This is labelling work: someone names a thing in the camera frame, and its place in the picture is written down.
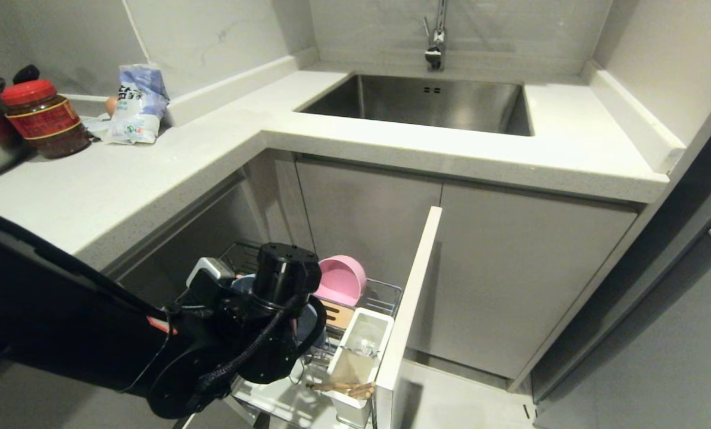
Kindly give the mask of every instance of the stainless steel sink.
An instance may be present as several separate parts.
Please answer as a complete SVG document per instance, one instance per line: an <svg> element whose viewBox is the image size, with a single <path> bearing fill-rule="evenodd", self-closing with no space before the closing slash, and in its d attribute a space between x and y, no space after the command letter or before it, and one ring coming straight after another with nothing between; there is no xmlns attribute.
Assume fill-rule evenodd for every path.
<svg viewBox="0 0 711 429"><path fill-rule="evenodd" d="M532 136L522 85L355 75L304 113Z"/></svg>

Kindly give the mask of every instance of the white countertop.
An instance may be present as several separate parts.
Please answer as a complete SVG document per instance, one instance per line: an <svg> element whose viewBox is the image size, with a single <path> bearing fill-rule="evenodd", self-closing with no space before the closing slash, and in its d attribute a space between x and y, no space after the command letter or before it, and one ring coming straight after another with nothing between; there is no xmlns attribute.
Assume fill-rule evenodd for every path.
<svg viewBox="0 0 711 429"><path fill-rule="evenodd" d="M92 144L61 160L35 157L0 176L0 215L103 269L268 147L639 203L655 201L668 184L578 77L525 81L535 136L293 111L350 70L358 68L296 71L170 128L152 146ZM502 80L458 71L432 77Z"/></svg>

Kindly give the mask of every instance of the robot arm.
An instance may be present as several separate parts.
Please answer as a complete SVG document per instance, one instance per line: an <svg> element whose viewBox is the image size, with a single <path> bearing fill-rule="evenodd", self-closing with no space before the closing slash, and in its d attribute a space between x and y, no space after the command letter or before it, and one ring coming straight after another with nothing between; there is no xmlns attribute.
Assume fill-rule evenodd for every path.
<svg viewBox="0 0 711 429"><path fill-rule="evenodd" d="M239 374L254 383L287 377L325 327L310 296L315 253L264 244L249 291L203 260L173 304L155 309L112 280L0 217L0 359L146 397L163 418L199 412L230 393ZM296 342L308 303L317 325Z"/></svg>

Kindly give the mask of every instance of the sauce jar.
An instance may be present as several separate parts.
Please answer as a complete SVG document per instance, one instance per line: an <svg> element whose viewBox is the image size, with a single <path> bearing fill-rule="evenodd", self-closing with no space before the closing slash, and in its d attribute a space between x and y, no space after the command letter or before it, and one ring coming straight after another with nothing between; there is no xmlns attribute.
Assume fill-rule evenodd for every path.
<svg viewBox="0 0 711 429"><path fill-rule="evenodd" d="M47 79L10 86L1 100L7 105L7 119L46 158L66 157L91 144L70 101Z"/></svg>

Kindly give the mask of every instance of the chrome faucet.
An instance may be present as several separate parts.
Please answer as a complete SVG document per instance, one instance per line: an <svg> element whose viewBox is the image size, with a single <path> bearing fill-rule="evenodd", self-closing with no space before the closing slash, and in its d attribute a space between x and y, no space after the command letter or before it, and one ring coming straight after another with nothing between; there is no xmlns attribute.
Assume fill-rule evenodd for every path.
<svg viewBox="0 0 711 429"><path fill-rule="evenodd" d="M445 5L447 0L439 0L438 17L435 22L435 30L432 36L429 34L429 26L427 25L427 17L424 17L424 32L427 33L427 42L429 47L424 51L424 59L427 60L429 66L427 70L430 72L440 72L445 67Z"/></svg>

